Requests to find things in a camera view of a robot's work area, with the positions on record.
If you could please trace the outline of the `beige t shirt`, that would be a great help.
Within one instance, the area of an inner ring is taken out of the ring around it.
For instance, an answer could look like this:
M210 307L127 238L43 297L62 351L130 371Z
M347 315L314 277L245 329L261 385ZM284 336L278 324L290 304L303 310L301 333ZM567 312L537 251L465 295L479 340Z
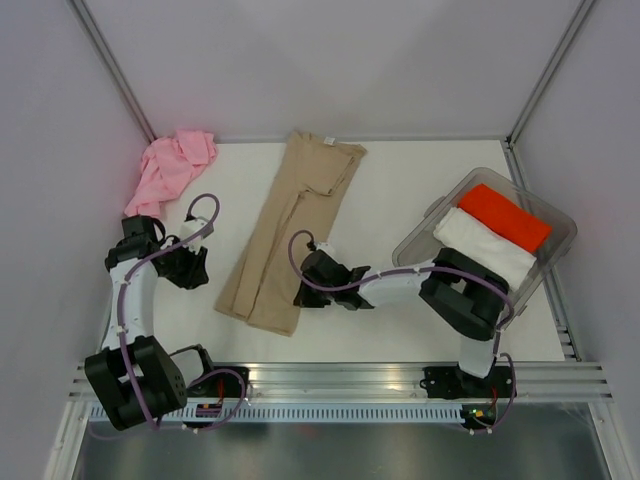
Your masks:
M362 159L359 144L293 132L255 228L219 294L214 309L245 324L283 336L295 332L300 279L292 266L307 255L300 230L328 238Z

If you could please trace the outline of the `white t shirt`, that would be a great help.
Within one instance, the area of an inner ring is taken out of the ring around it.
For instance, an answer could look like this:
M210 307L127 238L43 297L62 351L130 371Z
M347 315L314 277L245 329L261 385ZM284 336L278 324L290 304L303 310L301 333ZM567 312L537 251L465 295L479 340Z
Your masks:
M531 253L457 207L448 210L435 226L433 236L502 277L512 291L522 286L536 261Z

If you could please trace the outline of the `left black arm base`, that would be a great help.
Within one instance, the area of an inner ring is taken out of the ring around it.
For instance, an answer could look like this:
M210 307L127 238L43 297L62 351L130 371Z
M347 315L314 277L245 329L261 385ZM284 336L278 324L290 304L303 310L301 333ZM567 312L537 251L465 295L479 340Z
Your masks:
M239 398L242 388L248 389L250 370L246 367L215 367L204 372L187 387L189 398Z

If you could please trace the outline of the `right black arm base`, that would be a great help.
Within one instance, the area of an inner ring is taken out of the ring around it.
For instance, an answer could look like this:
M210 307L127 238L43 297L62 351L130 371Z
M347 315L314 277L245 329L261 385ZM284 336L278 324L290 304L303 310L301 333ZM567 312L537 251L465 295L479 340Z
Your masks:
M419 386L431 399L508 399L515 393L510 367L493 366L485 378L464 373L457 366L431 366L423 369Z

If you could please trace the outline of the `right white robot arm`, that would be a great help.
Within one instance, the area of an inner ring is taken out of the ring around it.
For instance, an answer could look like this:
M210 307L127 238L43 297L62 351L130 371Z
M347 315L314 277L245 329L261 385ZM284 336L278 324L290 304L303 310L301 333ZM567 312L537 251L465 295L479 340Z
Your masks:
M459 388L478 395L491 385L496 332L508 307L509 285L471 258L442 248L431 260L372 273L368 266L349 269L312 246L294 272L300 286L293 304L300 308L337 304L357 311L422 300L461 336Z

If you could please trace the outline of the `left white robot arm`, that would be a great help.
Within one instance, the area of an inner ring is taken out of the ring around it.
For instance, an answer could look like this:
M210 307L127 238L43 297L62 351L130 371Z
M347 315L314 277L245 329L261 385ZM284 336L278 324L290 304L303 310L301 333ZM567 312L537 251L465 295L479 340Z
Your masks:
M144 215L125 218L121 226L123 238L105 259L112 282L109 324L99 351L84 360L87 380L118 431L156 426L186 405L186 387L206 396L218 384L217 370L201 361L182 376L153 333L160 279L184 290L209 282L202 240L213 222L189 214L179 236L168 236L160 220Z

